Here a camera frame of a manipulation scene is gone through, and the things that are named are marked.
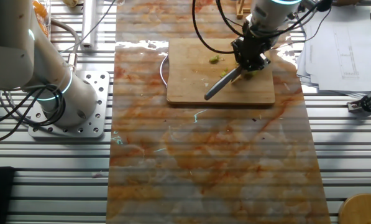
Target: metal bracket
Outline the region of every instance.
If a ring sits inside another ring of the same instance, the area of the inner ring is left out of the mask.
[[[55,125],[45,126],[42,129],[29,127],[28,133],[33,138],[100,138],[104,134],[109,74],[99,71],[77,71],[76,75],[80,79],[86,80],[96,90],[97,107],[93,115],[83,124],[69,128]],[[38,103],[34,105],[29,114],[33,121],[46,120],[42,107]]]

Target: cable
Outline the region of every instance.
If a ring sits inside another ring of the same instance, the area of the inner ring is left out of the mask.
[[[57,27],[61,27],[62,29],[65,29],[66,31],[71,33],[73,35],[73,37],[75,38],[75,45],[80,44],[80,38],[79,38],[78,33],[74,29],[72,29],[70,26],[68,26],[65,23],[60,22],[56,19],[51,19],[51,24],[55,25]],[[74,47],[73,50],[72,50],[72,53],[76,54],[78,52],[78,48],[79,48],[79,45],[77,47]]]
[[[289,28],[285,29],[285,30],[281,30],[275,34],[272,34],[272,35],[265,35],[265,36],[260,36],[260,37],[257,37],[257,38],[273,38],[273,37],[277,37],[281,34],[284,34],[288,31],[291,31],[293,30],[298,24],[301,23],[301,21],[303,21],[309,14],[311,14],[313,11],[315,11],[315,9],[319,6],[319,3],[316,3],[305,15],[303,15],[303,17],[299,20],[297,20],[293,25],[291,25]]]
[[[327,18],[327,16],[329,15],[329,13],[330,13],[331,11],[332,11],[332,8],[330,7],[329,12],[327,12],[327,14],[323,17],[323,19],[322,19],[321,22],[319,23],[318,28],[317,28],[316,31],[315,31],[315,34],[314,34],[312,37],[308,38],[307,40],[304,40],[304,43],[307,42],[307,41],[309,41],[309,40],[311,40],[312,38],[314,38],[314,37],[316,36],[316,34],[317,34],[318,31],[319,31],[319,28],[321,28],[321,25],[322,25],[323,21]]]
[[[232,20],[230,20],[230,19],[228,19],[228,18],[226,18],[229,22],[231,22],[231,23],[233,23],[233,24],[235,24],[235,25],[238,25],[238,26],[240,26],[240,27],[242,27],[242,25],[240,25],[239,23],[237,23],[237,22],[234,22],[234,21],[232,21]]]
[[[222,10],[222,7],[221,7],[221,0],[216,0],[216,4],[217,4],[217,7],[218,7],[218,11],[220,12],[220,15],[222,17],[222,19],[224,20],[225,24],[238,36],[241,36],[241,37],[244,37],[243,34],[241,34],[238,30],[236,30],[233,26],[230,25],[230,23],[228,22],[227,18],[225,17],[225,14],[224,14],[224,11]]]
[[[300,24],[300,25],[294,27],[293,29],[297,29],[297,28],[300,28],[300,27],[305,26],[305,25],[306,25],[306,24],[307,24],[307,23],[312,19],[312,17],[315,16],[316,12],[317,12],[317,10],[315,9],[315,11],[314,11],[314,12],[312,13],[312,15],[307,19],[307,21],[305,21],[304,23],[302,23],[302,24]]]
[[[47,85],[46,87],[47,87],[47,90],[49,90],[55,96],[56,106],[55,106],[55,110],[53,111],[53,114],[48,119],[46,119],[45,121],[38,122],[38,123],[36,123],[35,121],[32,121],[31,119],[24,118],[24,123],[25,124],[28,124],[32,127],[48,126],[48,125],[51,125],[51,124],[57,122],[63,116],[63,113],[65,112],[65,101],[62,97],[62,92],[56,91],[56,89],[54,88],[53,85]],[[15,107],[14,101],[12,100],[12,98],[8,97],[7,92],[4,91],[3,95],[6,97],[6,100],[8,101],[9,106],[11,108]],[[8,112],[9,110],[7,109],[7,107],[4,104],[1,97],[0,97],[0,102],[1,102],[2,107]],[[19,111],[16,111],[16,114],[19,117],[23,116],[23,114]],[[14,115],[11,115],[11,116],[14,119],[18,120],[18,117],[15,117]]]
[[[104,13],[104,15],[102,16],[102,18],[97,22],[97,24],[84,36],[84,37],[81,37],[81,41],[79,42],[79,43],[77,43],[77,44],[75,44],[74,46],[72,46],[72,47],[77,47],[77,46],[79,46],[81,43],[83,43],[83,41],[85,40],[85,38],[87,38],[89,35],[90,35],[90,33],[92,32],[92,31],[94,31],[95,30],[95,28],[97,28],[97,26],[103,21],[103,19],[105,18],[105,16],[109,13],[109,10],[111,10],[111,8],[112,8],[112,6],[113,6],[113,4],[116,2],[116,0],[113,0],[112,1],[112,3],[111,3],[111,5],[109,5],[109,7],[108,7],[108,10]],[[69,48],[67,48],[67,49],[65,49],[65,50],[62,50],[61,52],[60,52],[60,54],[62,54],[62,53],[64,53],[64,52],[66,52],[66,51],[68,51],[68,50],[70,50],[72,47],[69,47]]]
[[[208,45],[208,43],[206,43],[206,42],[203,40],[203,37],[202,37],[202,35],[201,35],[200,32],[199,32],[198,25],[196,25],[195,7],[196,7],[196,0],[192,0],[192,23],[193,23],[193,27],[195,28],[196,35],[198,36],[198,38],[199,38],[199,40],[202,42],[202,44],[203,44],[205,47],[207,47],[209,50],[211,50],[211,51],[213,51],[213,52],[216,52],[216,53],[219,53],[219,54],[233,54],[234,51],[222,51],[222,50],[216,50],[216,49],[210,47],[210,45]]]
[[[17,125],[16,125],[16,126],[15,126],[15,127],[14,127],[14,128],[13,128],[13,129],[8,133],[8,134],[6,134],[6,135],[3,136],[3,137],[0,137],[0,141],[5,140],[6,138],[8,138],[8,137],[10,137],[12,134],[14,134],[14,132],[17,131],[17,129],[19,128],[19,126],[22,124],[22,122],[23,122],[25,116],[29,113],[30,109],[33,107],[33,105],[35,104],[37,98],[42,94],[43,91],[44,91],[44,88],[41,89],[41,90],[37,93],[36,97],[32,100],[30,106],[29,106],[29,107],[27,108],[27,110],[25,111],[23,117],[21,117],[21,119],[18,121]]]
[[[10,117],[14,112],[16,112],[24,103],[26,100],[28,100],[28,98],[30,96],[32,96],[37,90],[33,90],[31,91],[30,93],[28,93],[28,95],[12,110],[10,111],[8,114],[4,115],[3,117],[0,118],[0,122],[4,119],[7,119],[8,117]]]
[[[327,12],[327,14],[323,17],[323,19],[322,19],[321,22],[319,23],[318,28],[317,28],[316,31],[315,31],[315,34],[314,34],[312,37],[310,37],[310,38],[308,38],[308,39],[306,39],[306,40],[301,41],[300,43],[305,43],[305,42],[311,40],[312,38],[314,38],[314,37],[316,36],[316,34],[317,34],[318,31],[319,31],[319,28],[321,28],[321,25],[322,25],[323,21],[327,18],[327,16],[329,15],[329,13],[330,13],[331,11],[332,11],[332,8],[329,9],[329,11]],[[289,44],[285,44],[285,45],[282,45],[282,46],[279,46],[279,47],[274,47],[274,48],[272,48],[272,50],[278,49],[278,48],[280,48],[280,47],[286,47],[286,46],[289,46],[290,44],[294,44],[294,43],[289,43]]]

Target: round wooden object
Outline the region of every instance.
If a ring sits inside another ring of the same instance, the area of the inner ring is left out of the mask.
[[[371,194],[348,198],[340,207],[339,224],[371,223]]]

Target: white robotic arm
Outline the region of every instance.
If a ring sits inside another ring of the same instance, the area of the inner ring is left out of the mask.
[[[63,135],[77,133],[78,128],[71,127],[89,123],[87,120],[96,116],[97,105],[106,102],[108,95],[109,79],[104,76],[107,78],[96,88],[75,74],[41,30],[32,0],[0,0],[0,90],[20,88],[30,92],[35,86],[55,86],[62,93],[65,110],[54,130],[64,130]],[[99,99],[95,89],[105,92],[105,98]],[[46,118],[57,110],[55,99],[51,91],[43,91],[37,98]]]

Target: wooden cutting board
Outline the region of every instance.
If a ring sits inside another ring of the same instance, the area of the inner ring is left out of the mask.
[[[233,39],[206,41],[215,49],[232,50]],[[199,39],[170,39],[167,101],[183,105],[271,105],[275,102],[271,66],[258,71],[250,80],[239,78],[228,83],[206,101],[204,94],[221,79],[223,71],[230,72],[237,67],[233,54],[219,54],[219,62],[211,64],[209,59],[216,55]]]
[[[371,194],[348,198],[339,210],[340,224],[371,224]]]

